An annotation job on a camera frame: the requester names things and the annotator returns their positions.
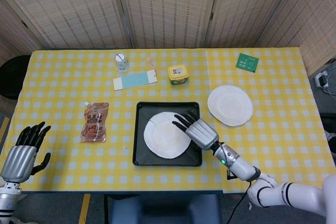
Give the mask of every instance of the baking tray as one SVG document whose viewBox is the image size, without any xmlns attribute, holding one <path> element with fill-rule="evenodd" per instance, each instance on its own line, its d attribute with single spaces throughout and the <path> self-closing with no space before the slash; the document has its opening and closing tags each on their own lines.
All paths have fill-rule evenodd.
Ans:
<svg viewBox="0 0 336 224">
<path fill-rule="evenodd" d="M 139 102 L 135 119 L 133 164 L 151 166 L 200 166 L 202 164 L 202 150 L 193 141 L 180 156 L 167 159 L 157 156 L 146 145 L 143 138 L 144 129 L 149 119 L 161 112 L 175 112 L 178 114 L 192 111 L 199 116 L 197 102 Z"/>
</svg>

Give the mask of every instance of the green box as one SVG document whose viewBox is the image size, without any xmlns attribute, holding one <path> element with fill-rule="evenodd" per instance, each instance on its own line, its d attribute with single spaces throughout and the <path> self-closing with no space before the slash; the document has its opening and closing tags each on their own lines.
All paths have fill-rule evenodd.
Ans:
<svg viewBox="0 0 336 224">
<path fill-rule="evenodd" d="M 236 68 L 241 68 L 255 73 L 257 70 L 259 58 L 250 55 L 240 54 L 237 60 Z"/>
</svg>

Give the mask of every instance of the white plate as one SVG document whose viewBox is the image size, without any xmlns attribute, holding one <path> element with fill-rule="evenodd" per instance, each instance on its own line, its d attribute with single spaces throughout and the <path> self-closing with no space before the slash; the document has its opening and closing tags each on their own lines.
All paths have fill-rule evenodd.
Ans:
<svg viewBox="0 0 336 224">
<path fill-rule="evenodd" d="M 176 158 L 188 148 L 191 139 L 177 128 L 172 121 L 176 113 L 161 112 L 154 115 L 147 123 L 143 137 L 147 147 L 157 156 Z"/>
<path fill-rule="evenodd" d="M 253 103 L 248 94 L 231 85 L 215 88 L 208 97 L 208 108 L 214 117 L 229 126 L 242 125 L 253 114 Z"/>
</svg>

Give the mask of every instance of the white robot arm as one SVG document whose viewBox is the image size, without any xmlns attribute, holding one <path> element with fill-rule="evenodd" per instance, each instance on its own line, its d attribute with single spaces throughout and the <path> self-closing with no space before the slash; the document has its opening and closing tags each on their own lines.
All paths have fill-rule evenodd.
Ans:
<svg viewBox="0 0 336 224">
<path fill-rule="evenodd" d="M 335 223 L 336 175 L 324 180 L 323 189 L 295 183 L 278 185 L 273 177 L 250 165 L 226 143 L 220 143 L 217 132 L 193 113 L 176 114 L 175 117 L 179 122 L 173 121 L 174 125 L 201 149 L 213 150 L 213 155 L 237 178 L 247 182 L 255 181 L 247 195 L 256 206 L 291 206 L 326 216 L 327 224 Z"/>
<path fill-rule="evenodd" d="M 0 188 L 0 224 L 22 223 L 12 217 L 22 192 L 20 183 L 26 181 L 30 175 L 33 176 L 43 170 L 50 160 L 50 153 L 47 153 L 43 162 L 34 167 L 43 138 L 51 128 L 47 126 L 40 132 L 44 124 L 45 122 L 41 122 L 31 128 L 26 127 L 8 153 L 1 171 L 1 177 L 6 183 Z"/>
</svg>

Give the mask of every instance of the yellow checkered tablecloth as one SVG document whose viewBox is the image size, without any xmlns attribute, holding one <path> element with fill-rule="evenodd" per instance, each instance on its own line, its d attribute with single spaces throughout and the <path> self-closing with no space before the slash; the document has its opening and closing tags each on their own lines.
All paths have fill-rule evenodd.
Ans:
<svg viewBox="0 0 336 224">
<path fill-rule="evenodd" d="M 131 69 L 156 65 L 158 82 L 114 91 L 120 76 L 114 55 L 122 52 Z M 259 58 L 256 73 L 235 67 L 239 53 Z M 167 67 L 183 63 L 189 82 L 170 85 Z M 211 90 L 222 84 L 244 89 L 254 114 L 228 127 L 207 109 Z M 84 102 L 109 102 L 105 143 L 80 143 Z M 201 167 L 144 167 L 132 164 L 136 104 L 139 101 L 197 101 L 202 118 L 251 164 L 279 182 L 321 186 L 334 173 L 319 113 L 298 48 L 57 50 L 33 53 L 23 90 L 0 157 L 1 165 L 21 130 L 52 125 L 36 164 L 51 152 L 48 167 L 22 184 L 26 191 L 223 190 L 240 192 L 245 182 L 226 180 L 226 169 L 203 152 Z"/>
</svg>

